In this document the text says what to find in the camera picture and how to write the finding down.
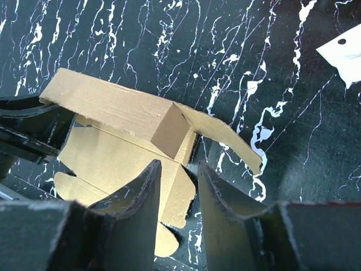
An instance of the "black surface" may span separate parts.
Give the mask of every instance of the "black surface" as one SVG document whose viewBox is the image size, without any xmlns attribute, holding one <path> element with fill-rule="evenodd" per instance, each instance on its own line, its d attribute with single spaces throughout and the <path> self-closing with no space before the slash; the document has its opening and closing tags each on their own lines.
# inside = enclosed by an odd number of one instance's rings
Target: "black surface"
<svg viewBox="0 0 361 271">
<path fill-rule="evenodd" d="M 160 179 L 154 160 L 128 198 L 120 189 L 90 211 L 62 200 L 1 201 L 0 269 L 152 271 Z"/>
<path fill-rule="evenodd" d="M 246 219 L 266 206 L 236 189 L 205 163 L 198 172 L 203 235 L 208 271 L 259 270 Z"/>
<path fill-rule="evenodd" d="M 207 160 L 265 204 L 361 198 L 361 84 L 345 90 L 316 52 L 361 23 L 359 1 L 0 3 L 0 96 L 39 93 L 58 67 L 70 68 L 214 114 L 267 157 L 258 181 L 231 150 L 200 137 L 193 173 Z M 248 97 L 247 82 L 261 79 Z M 59 161 L 46 167 L 21 161 L 11 169 L 53 195 L 57 171 L 67 169 Z M 173 256 L 182 263 L 169 270 L 205 266 L 199 211 L 196 197 L 186 228 L 176 229 L 182 249 Z"/>
</svg>

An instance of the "black and white marbled surface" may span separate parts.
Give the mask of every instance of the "black and white marbled surface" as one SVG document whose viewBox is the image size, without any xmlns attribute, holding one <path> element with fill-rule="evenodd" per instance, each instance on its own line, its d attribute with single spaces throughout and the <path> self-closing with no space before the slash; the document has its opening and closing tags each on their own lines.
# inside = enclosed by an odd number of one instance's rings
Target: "black and white marbled surface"
<svg viewBox="0 0 361 271">
<path fill-rule="evenodd" d="M 199 137 L 193 172 L 205 159 L 266 204 L 361 199 L 361 84 L 345 90 L 316 52 L 361 23 L 358 0 L 0 0 L 0 6 L 0 96 L 40 93 L 59 67 L 69 68 L 204 111 L 263 155 L 263 173 L 252 176 L 227 146 Z M 63 170 L 60 161 L 18 161 L 11 174 L 56 195 L 52 178 Z M 201 270 L 197 198 L 177 232 L 182 249 L 174 258 L 181 264 L 174 260 L 169 270 Z"/>
</svg>

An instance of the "cardboard box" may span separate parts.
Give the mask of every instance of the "cardboard box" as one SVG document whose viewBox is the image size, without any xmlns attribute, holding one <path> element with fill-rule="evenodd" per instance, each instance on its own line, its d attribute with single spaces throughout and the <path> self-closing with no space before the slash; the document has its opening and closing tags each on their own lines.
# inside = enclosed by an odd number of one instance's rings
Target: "cardboard box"
<svg viewBox="0 0 361 271">
<path fill-rule="evenodd" d="M 184 171 L 196 133 L 229 145 L 254 174 L 262 159 L 225 123 L 182 104 L 107 81 L 59 69 L 41 94 L 77 113 L 59 158 L 77 177 L 57 173 L 55 187 L 65 200 L 89 206 L 133 180 L 153 159 L 162 162 L 159 221 L 182 228 L 195 187 Z M 157 256 L 178 248 L 161 223 Z"/>
</svg>

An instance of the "paper with hole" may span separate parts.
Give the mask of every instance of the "paper with hole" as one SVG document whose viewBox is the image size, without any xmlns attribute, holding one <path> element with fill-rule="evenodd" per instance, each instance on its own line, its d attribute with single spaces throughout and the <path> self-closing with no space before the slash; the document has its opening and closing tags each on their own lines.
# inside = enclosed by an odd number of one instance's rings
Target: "paper with hole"
<svg viewBox="0 0 361 271">
<path fill-rule="evenodd" d="M 347 89 L 361 81 L 361 24 L 319 47 L 317 51 L 337 68 Z"/>
</svg>

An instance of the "cardboard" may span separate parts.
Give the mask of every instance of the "cardboard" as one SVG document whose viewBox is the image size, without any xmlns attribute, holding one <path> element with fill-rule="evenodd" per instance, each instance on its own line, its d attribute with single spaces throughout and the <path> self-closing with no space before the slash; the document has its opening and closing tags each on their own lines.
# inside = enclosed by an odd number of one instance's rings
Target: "cardboard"
<svg viewBox="0 0 361 271">
<path fill-rule="evenodd" d="M 229 145 L 254 174 L 260 173 L 262 159 L 228 125 L 170 100 L 62 68 L 40 99 L 77 113 L 77 121 L 90 126 L 74 127 L 59 156 L 77 175 L 54 177 L 65 200 L 89 206 L 159 159 L 159 222 L 183 228 L 195 187 L 182 165 L 189 161 L 196 133 Z M 159 223 L 155 254 L 169 256 L 177 248 L 175 236 Z"/>
</svg>

